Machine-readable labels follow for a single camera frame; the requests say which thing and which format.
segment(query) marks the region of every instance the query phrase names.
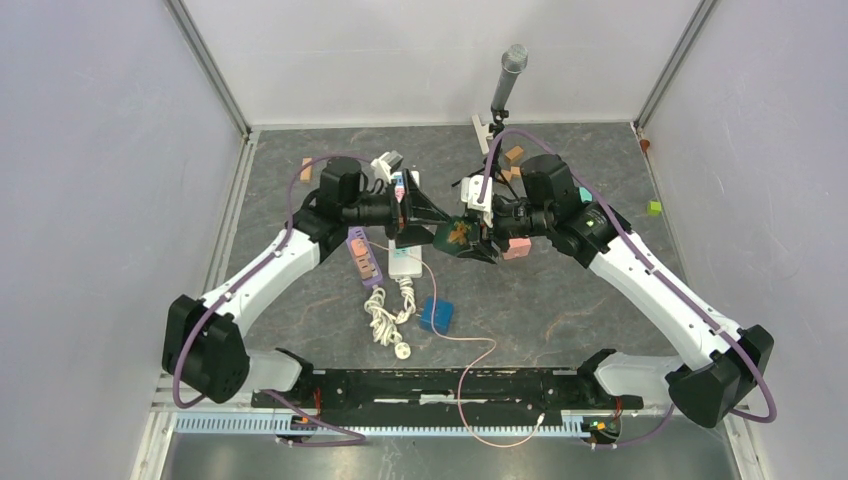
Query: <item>white cable tray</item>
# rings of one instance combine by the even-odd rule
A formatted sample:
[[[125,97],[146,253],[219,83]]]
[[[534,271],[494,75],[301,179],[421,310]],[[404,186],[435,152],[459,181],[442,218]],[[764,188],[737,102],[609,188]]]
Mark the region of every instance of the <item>white cable tray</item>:
[[[205,413],[180,412],[177,416],[175,433],[222,433],[222,434],[265,434],[265,435],[340,435],[323,428],[292,428],[290,413]],[[562,425],[543,425],[537,437],[585,438],[580,425],[583,417],[563,416]],[[371,437],[463,437],[470,436],[465,427],[348,427]],[[532,426],[521,427],[474,427],[474,432],[487,437],[525,437],[533,431]]]

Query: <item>pink block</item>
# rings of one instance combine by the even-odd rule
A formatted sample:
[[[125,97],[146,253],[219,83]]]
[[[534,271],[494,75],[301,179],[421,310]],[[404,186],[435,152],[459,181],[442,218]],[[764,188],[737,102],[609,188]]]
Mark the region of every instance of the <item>pink block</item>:
[[[526,257],[528,253],[530,253],[529,238],[511,238],[509,239],[509,250],[504,252],[504,260]]]

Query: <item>green object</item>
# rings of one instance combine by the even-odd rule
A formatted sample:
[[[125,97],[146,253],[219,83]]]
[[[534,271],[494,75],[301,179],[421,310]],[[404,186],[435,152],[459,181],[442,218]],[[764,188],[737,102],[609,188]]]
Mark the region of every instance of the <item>green object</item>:
[[[589,193],[589,190],[586,190],[583,187],[580,187],[580,201],[582,201],[583,203],[592,202],[592,194]]]
[[[662,203],[657,202],[656,200],[651,200],[648,203],[648,215],[652,217],[656,217],[657,215],[662,213]]]
[[[450,223],[439,225],[433,237],[433,248],[454,257],[473,250],[471,243],[477,238],[474,225],[462,217],[451,217]]]

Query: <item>cable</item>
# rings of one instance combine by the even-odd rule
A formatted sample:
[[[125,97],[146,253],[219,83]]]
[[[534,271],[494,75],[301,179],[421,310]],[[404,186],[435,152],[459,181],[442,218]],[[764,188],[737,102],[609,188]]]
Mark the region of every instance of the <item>cable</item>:
[[[374,186],[371,187],[371,193],[383,193],[385,188],[386,182],[384,182],[382,178],[378,178],[377,180],[374,180]]]
[[[660,422],[659,425],[657,425],[656,428],[654,428],[650,432],[646,433],[645,435],[642,435],[641,437],[637,437],[637,438],[634,438],[632,440],[625,440],[623,442],[610,443],[608,445],[602,445],[602,444],[597,444],[597,443],[589,443],[587,445],[589,445],[592,448],[592,450],[616,450],[616,449],[619,449],[621,447],[632,447],[632,446],[635,446],[635,445],[639,445],[640,443],[647,442],[648,440],[656,437],[657,435],[660,434],[660,432],[665,430],[665,428],[668,427],[668,424],[671,423],[671,417],[673,416],[672,415],[673,413],[674,413],[674,405],[672,405],[671,407],[668,408],[668,411],[665,413],[665,415],[662,418],[662,421]]]
[[[371,245],[373,245],[373,246],[375,246],[379,249],[385,250],[387,252],[390,251],[388,248],[386,248],[382,245],[378,245],[374,242],[368,242],[368,243],[370,243]],[[406,253],[405,251],[402,251],[402,250],[398,250],[398,251],[403,252],[403,254],[406,255],[407,257],[421,263],[421,265],[424,265],[424,268],[426,268],[427,271],[430,272],[430,279],[433,281],[433,305],[436,305],[437,301],[438,301],[438,297],[437,297],[438,290],[436,288],[436,275],[433,273],[433,269],[430,268],[430,266],[427,265],[427,263],[425,263],[420,258],[418,258],[414,255],[410,255],[410,254],[408,254],[408,253]],[[457,407],[457,410],[459,410],[459,418],[462,419],[462,424],[465,425],[465,429],[468,430],[468,433],[470,433],[472,437],[474,437],[475,439],[477,439],[481,443],[486,444],[490,447],[495,447],[495,448],[517,447],[519,445],[524,444],[528,440],[530,440],[533,437],[533,435],[535,435],[539,431],[539,427],[541,427],[542,422],[545,420],[545,414],[544,413],[539,415],[539,418],[536,420],[536,426],[533,428],[533,431],[530,432],[529,435],[524,437],[524,439],[519,440],[518,442],[515,442],[515,443],[511,443],[509,445],[499,445],[497,443],[491,443],[491,442],[481,438],[479,435],[477,435],[477,433],[474,432],[474,430],[471,428],[471,426],[468,425],[468,421],[465,419],[465,413],[462,411],[462,383],[465,381],[465,376],[468,374],[469,370],[471,370],[471,368],[473,368],[474,365],[477,364],[477,362],[483,360],[484,358],[486,358],[487,355],[489,355],[490,353],[495,351],[495,348],[497,348],[497,346],[498,346],[498,342],[495,341],[493,338],[482,338],[482,337],[465,337],[465,338],[462,338],[462,337],[449,337],[447,335],[442,335],[441,333],[439,333],[438,330],[436,330],[435,322],[436,322],[436,309],[433,308],[432,311],[430,312],[430,328],[439,337],[444,338],[446,340],[453,340],[453,341],[456,341],[456,342],[491,342],[491,344],[492,344],[492,348],[490,348],[485,353],[483,353],[482,355],[477,357],[476,360],[474,360],[467,367],[465,367],[465,370],[462,371],[462,375],[460,375],[460,377],[459,377],[459,384],[456,387],[456,407]]]
[[[621,418],[621,412],[624,409],[624,404],[621,401],[621,397],[615,397],[615,413],[612,416],[612,421],[616,421]]]
[[[361,191],[361,192],[367,192],[367,191],[368,191],[368,185],[370,185],[370,184],[371,184],[371,183],[370,183],[370,180],[368,180],[368,175],[365,175],[365,172],[360,171],[360,172],[359,172],[359,178],[360,178],[361,180],[364,180],[364,181],[365,181],[365,185],[362,185],[362,182],[359,182],[359,185],[360,185],[360,186],[359,186],[359,191]]]
[[[515,189],[512,188],[512,185],[509,184],[509,179],[506,178],[506,175],[504,175],[503,170],[498,171],[498,174],[501,176],[502,183],[506,185],[506,188],[508,188],[509,192],[512,194],[512,199],[516,202],[519,201],[520,198],[518,197],[518,193],[516,193]]]
[[[597,433],[599,433],[599,434],[601,434],[601,435],[603,435],[603,436],[605,436],[605,437],[609,438],[609,439],[610,439],[610,440],[612,440],[612,441],[618,441],[618,439],[620,439],[620,438],[621,438],[621,431],[622,431],[622,421],[621,421],[621,418],[619,418],[618,420],[613,420],[613,421],[612,421],[612,422],[610,422],[610,423],[618,423],[618,435],[610,435],[609,433],[607,433],[607,432],[606,432],[606,431],[608,430],[608,429],[606,429],[606,428],[605,428],[605,429],[603,429],[603,430],[597,430]]]
[[[350,447],[350,446],[353,446],[353,445],[362,445],[366,441],[365,435],[363,435],[361,433],[354,432],[352,430],[347,430],[347,429],[342,428],[342,427],[337,427],[336,425],[331,425],[331,424],[329,424],[329,423],[327,423],[327,422],[325,422],[325,421],[323,421],[323,420],[321,420],[321,419],[319,419],[315,416],[312,416],[312,415],[304,412],[300,408],[298,408],[295,404],[286,400],[286,397],[280,395],[279,393],[275,392],[274,390],[262,390],[262,393],[264,393],[265,395],[268,395],[269,397],[273,398],[274,400],[282,403],[289,410],[292,410],[294,413],[296,413],[296,414],[300,415],[301,417],[309,420],[310,422],[314,423],[315,425],[318,425],[319,427],[324,427],[327,430],[332,430],[336,433],[341,433],[341,434],[344,434],[344,435],[350,435],[351,437],[355,437],[355,439],[352,439],[352,440],[343,440],[343,441],[340,441],[340,442],[321,442],[321,443],[296,443],[296,442],[292,442],[291,440],[289,440],[288,444],[291,447]]]
[[[306,208],[312,203],[312,200],[315,200],[318,197],[319,189],[312,190],[311,192],[306,194],[306,197],[303,199],[303,203],[300,204],[300,208]]]
[[[403,341],[403,336],[397,331],[395,326],[397,318],[383,308],[386,301],[386,291],[381,287],[374,285],[374,290],[371,297],[365,301],[365,311],[371,314],[371,323],[369,326],[374,329],[374,342],[387,347],[390,343],[398,343]]]
[[[553,150],[553,148],[550,147],[550,145],[543,142],[542,140],[535,137],[534,135],[530,134],[529,132],[525,132],[524,130],[518,130],[518,129],[512,128],[512,129],[506,129],[503,132],[499,133],[494,138],[494,140],[492,140],[492,145],[491,145],[490,150],[489,150],[489,155],[486,158],[486,170],[483,174],[483,187],[482,187],[482,190],[480,192],[480,197],[478,198],[479,202],[483,201],[483,197],[486,193],[486,187],[488,185],[488,180],[489,180],[489,172],[492,169],[492,162],[493,162],[493,158],[494,158],[493,152],[495,150],[497,150],[497,147],[498,147],[498,145],[500,145],[500,142],[503,140],[503,137],[505,135],[508,135],[508,134],[515,134],[515,135],[520,135],[522,137],[525,137],[525,138],[531,140],[533,143],[535,143],[539,147],[541,147],[545,152],[550,153],[552,155],[556,155],[556,152]],[[583,177],[581,177],[574,170],[574,168],[571,168],[571,175],[574,177],[575,180],[577,180],[577,183],[582,185],[583,188],[585,188],[586,190],[589,191],[589,193],[592,194],[592,197],[595,199],[595,201],[598,202],[598,204],[604,210],[604,213],[607,214],[607,217],[610,219],[610,223],[612,223],[616,232],[618,232],[618,235],[621,237],[621,239],[624,241],[624,243],[627,245],[627,247],[630,249],[630,251],[633,252],[634,255],[636,255],[636,258],[638,258],[639,261],[642,262],[642,264],[645,266],[645,268],[647,268],[649,271],[653,272],[653,275],[655,275],[660,280],[660,282],[662,282],[666,287],[668,287],[668,289],[671,290],[672,293],[674,293],[677,296],[677,298],[679,298],[683,303],[686,304],[686,306],[688,306],[690,309],[692,309],[692,311],[695,312],[696,315],[701,317],[701,319],[707,325],[709,325],[710,328],[713,329],[713,331],[715,331],[719,336],[721,336],[722,340],[724,340],[728,345],[730,345],[730,348],[732,348],[733,351],[735,351],[739,355],[739,358],[742,359],[742,362],[745,364],[745,366],[751,372],[751,375],[753,375],[753,377],[754,377],[754,381],[756,382],[757,385],[760,386],[760,391],[763,394],[763,398],[765,398],[766,405],[768,406],[768,415],[762,417],[762,416],[753,415],[751,413],[744,412],[744,411],[741,411],[741,410],[738,410],[738,409],[731,410],[731,413],[733,413],[736,416],[739,416],[739,417],[742,417],[742,418],[745,418],[747,420],[751,420],[751,421],[754,421],[754,422],[759,422],[759,423],[774,422],[775,419],[777,418],[777,406],[775,405],[774,397],[772,396],[771,390],[768,388],[768,385],[766,384],[766,381],[763,378],[762,372],[760,372],[760,369],[757,368],[757,366],[754,364],[754,361],[751,359],[751,356],[748,355],[748,352],[746,352],[745,349],[742,348],[741,345],[739,345],[739,342],[737,342],[733,337],[731,337],[727,332],[725,332],[724,329],[721,327],[721,325],[718,324],[718,322],[713,320],[713,318],[704,309],[702,309],[700,306],[698,306],[698,304],[695,303],[694,300],[689,298],[689,296],[686,295],[686,293],[684,293],[683,290],[680,289],[680,287],[675,285],[674,282],[671,281],[671,279],[668,278],[662,271],[660,271],[660,270],[655,271],[654,270],[654,264],[648,259],[647,255],[645,255],[645,253],[642,252],[639,249],[639,247],[636,246],[635,243],[633,243],[633,240],[630,239],[630,235],[628,235],[627,232],[624,230],[624,228],[621,226],[621,223],[618,221],[618,218],[616,218],[615,213],[612,211],[612,208],[610,208],[609,204],[604,199],[604,197],[600,193],[598,193],[598,191],[595,190],[595,188],[592,187],[592,185],[590,185],[589,182],[587,182],[585,179],[583,179]]]
[[[200,335],[200,332],[203,330],[203,327],[206,325],[206,322],[209,321],[215,311],[217,311],[219,308],[221,308],[221,305],[227,302],[227,298],[232,298],[235,295],[236,291],[241,288],[242,285],[244,285],[254,275],[256,275],[263,268],[265,268],[265,266],[268,265],[271,260],[277,258],[277,255],[279,255],[286,247],[286,245],[288,245],[289,240],[291,240],[291,236],[294,233],[294,228],[291,228],[291,226],[294,225],[294,210],[292,210],[291,195],[292,190],[294,189],[295,182],[297,182],[297,179],[300,176],[300,172],[306,170],[307,168],[317,163],[325,162],[334,157],[350,157],[369,166],[371,165],[371,161],[361,155],[335,153],[313,158],[312,160],[301,165],[300,168],[298,168],[297,172],[292,175],[292,178],[289,181],[288,189],[286,190],[286,209],[288,211],[285,222],[286,233],[285,235],[283,235],[283,241],[280,242],[280,245],[278,245],[277,248],[274,249],[274,251],[269,253],[267,257],[260,260],[256,265],[253,266],[253,268],[248,270],[248,272],[245,273],[244,276],[233,282],[233,285],[229,289],[227,289],[227,291],[224,292],[220,297],[218,297],[218,299],[215,300],[215,302],[205,312],[203,312],[203,315],[200,316],[200,319],[194,325],[194,328],[191,329],[188,334],[188,337],[186,337],[186,341],[183,344],[183,348],[182,350],[180,350],[180,355],[179,357],[177,357],[177,364],[174,367],[174,379],[171,383],[174,405],[176,405],[177,407],[190,408],[197,405],[198,403],[200,403],[201,400],[206,398],[206,395],[203,394],[198,395],[196,398],[188,402],[184,402],[182,398],[180,398],[180,377],[182,376],[183,368],[185,367],[186,358],[188,358],[188,352],[191,351],[191,346],[194,344],[195,339],[197,339],[197,336]]]
[[[415,289],[410,277],[401,277],[397,279],[397,282],[398,287],[400,287],[400,295],[403,297],[403,310],[395,317],[395,323],[400,325],[406,323],[409,317],[415,313]]]

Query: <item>power strip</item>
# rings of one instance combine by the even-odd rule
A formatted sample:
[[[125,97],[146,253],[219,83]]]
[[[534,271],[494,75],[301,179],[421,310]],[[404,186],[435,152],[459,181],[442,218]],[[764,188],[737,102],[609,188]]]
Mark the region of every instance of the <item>power strip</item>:
[[[412,171],[410,173],[415,183],[420,187],[421,181],[419,180],[418,171]],[[395,197],[400,202],[404,194],[403,175],[401,172],[395,172],[392,174],[392,180],[397,182],[395,183]],[[421,259],[421,246],[395,248],[395,241],[389,240],[389,278],[392,280],[398,280],[403,277],[421,278],[423,275],[421,262],[410,258],[410,256]]]

